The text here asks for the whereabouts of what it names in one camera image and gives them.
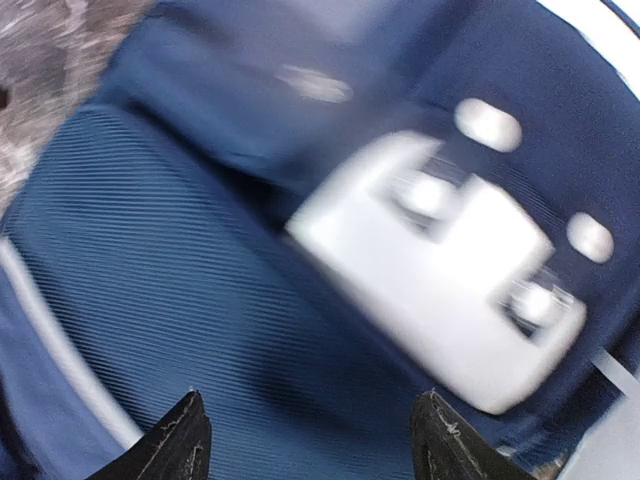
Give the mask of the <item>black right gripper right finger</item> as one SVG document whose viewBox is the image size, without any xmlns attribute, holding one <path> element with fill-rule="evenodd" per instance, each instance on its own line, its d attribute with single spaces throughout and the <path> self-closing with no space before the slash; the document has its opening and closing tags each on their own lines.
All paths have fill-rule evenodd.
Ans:
<svg viewBox="0 0 640 480">
<path fill-rule="evenodd" d="M 493 449 L 438 393 L 419 396 L 410 417 L 412 460 L 418 480 L 530 480 Z"/>
</svg>

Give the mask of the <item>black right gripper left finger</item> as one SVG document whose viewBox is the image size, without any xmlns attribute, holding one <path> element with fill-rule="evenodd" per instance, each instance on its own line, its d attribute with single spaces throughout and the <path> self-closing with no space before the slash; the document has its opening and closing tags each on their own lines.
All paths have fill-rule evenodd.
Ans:
<svg viewBox="0 0 640 480">
<path fill-rule="evenodd" d="M 199 480 L 209 475 L 212 427 L 202 395 L 191 391 L 97 480 Z"/>
</svg>

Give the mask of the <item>navy blue backpack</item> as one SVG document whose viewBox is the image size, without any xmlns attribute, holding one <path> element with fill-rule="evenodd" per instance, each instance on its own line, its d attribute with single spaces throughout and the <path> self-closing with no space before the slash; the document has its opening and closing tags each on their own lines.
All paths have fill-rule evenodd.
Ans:
<svg viewBox="0 0 640 480">
<path fill-rule="evenodd" d="M 639 475 L 635 1 L 157 1 L 1 218 L 1 475 L 185 395 L 209 479 L 416 479 L 438 393 Z"/>
</svg>

